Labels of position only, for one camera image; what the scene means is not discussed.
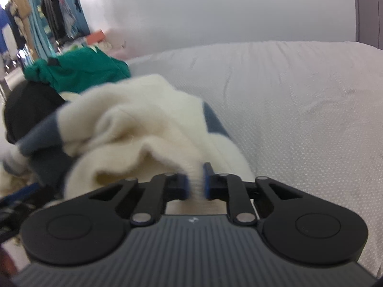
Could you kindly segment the orange box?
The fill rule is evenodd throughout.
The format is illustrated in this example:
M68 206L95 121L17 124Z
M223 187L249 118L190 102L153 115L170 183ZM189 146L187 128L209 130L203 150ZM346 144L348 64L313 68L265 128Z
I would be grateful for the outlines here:
M102 42L104 39L105 33L102 30L98 30L86 36L86 43L93 45Z

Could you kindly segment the green garment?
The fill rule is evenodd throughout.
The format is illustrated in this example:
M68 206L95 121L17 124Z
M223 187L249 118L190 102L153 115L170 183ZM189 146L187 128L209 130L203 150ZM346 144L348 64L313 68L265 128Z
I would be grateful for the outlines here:
M83 47L46 60L39 59L24 70L25 79L52 87L56 92L81 93L93 86L130 78L127 63L98 48Z

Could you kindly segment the grey wardrobe door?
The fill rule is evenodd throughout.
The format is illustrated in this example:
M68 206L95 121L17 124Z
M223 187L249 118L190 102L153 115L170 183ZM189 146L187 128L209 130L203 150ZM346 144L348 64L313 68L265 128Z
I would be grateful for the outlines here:
M356 40L382 49L382 0L355 0Z

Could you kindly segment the black garment pile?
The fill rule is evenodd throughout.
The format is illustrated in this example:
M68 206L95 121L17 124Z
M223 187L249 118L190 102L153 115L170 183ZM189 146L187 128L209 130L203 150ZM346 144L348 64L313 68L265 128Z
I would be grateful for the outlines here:
M3 110L7 141L15 144L65 103L47 84L30 81L19 83L8 95Z

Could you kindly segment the grey bed cover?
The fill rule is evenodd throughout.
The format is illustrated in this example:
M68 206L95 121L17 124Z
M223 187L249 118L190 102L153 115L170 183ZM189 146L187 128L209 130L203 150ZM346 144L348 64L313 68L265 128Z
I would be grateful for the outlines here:
M253 175L358 213L369 230L360 262L382 275L381 50L354 42L211 45L139 58L130 70L128 79L160 75L203 99Z

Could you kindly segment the hanging clothes rack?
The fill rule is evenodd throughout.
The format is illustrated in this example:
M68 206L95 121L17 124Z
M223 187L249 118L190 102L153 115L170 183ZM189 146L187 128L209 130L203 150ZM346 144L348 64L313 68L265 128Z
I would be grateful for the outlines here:
M5 69L54 57L89 35L80 0L1 0Z

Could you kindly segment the cream blue striped sweater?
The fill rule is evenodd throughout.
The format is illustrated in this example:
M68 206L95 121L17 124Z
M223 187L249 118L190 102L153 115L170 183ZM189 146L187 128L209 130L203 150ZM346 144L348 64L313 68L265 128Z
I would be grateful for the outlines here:
M171 213L224 213L204 197L203 166L253 179L251 168L212 108L160 75L91 88L48 115L1 160L1 195L29 182L69 200L121 179L186 176L190 199Z

